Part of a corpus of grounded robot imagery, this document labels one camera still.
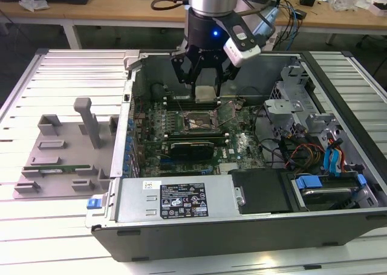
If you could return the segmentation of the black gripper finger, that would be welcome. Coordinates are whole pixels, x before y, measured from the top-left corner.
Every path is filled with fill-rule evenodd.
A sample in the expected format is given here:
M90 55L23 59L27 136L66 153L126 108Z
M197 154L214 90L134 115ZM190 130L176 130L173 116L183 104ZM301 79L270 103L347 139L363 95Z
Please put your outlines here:
M183 69L185 57L186 53L184 51L174 51L171 53L171 64L179 83L190 86L191 94L195 94L197 70L192 63L188 72Z
M234 80L237 76L237 74L240 71L240 67L234 66L232 62L229 63L229 66L223 70L223 66L220 64L218 65L216 70L216 79L215 79L215 85L216 85L216 95L221 94L221 87L222 84L227 82L228 80Z

